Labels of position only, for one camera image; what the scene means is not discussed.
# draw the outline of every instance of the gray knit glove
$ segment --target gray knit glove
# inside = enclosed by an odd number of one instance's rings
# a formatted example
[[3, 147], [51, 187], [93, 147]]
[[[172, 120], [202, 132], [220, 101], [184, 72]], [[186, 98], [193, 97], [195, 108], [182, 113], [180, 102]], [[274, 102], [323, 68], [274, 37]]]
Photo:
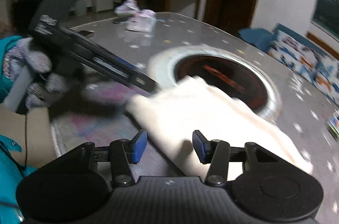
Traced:
[[64, 93], [83, 80], [83, 66], [71, 59], [53, 56], [53, 64], [32, 38], [23, 38], [4, 56], [2, 72], [15, 80], [22, 67], [28, 64], [40, 74], [40, 82], [34, 82], [28, 89], [26, 107], [49, 107], [61, 99]]

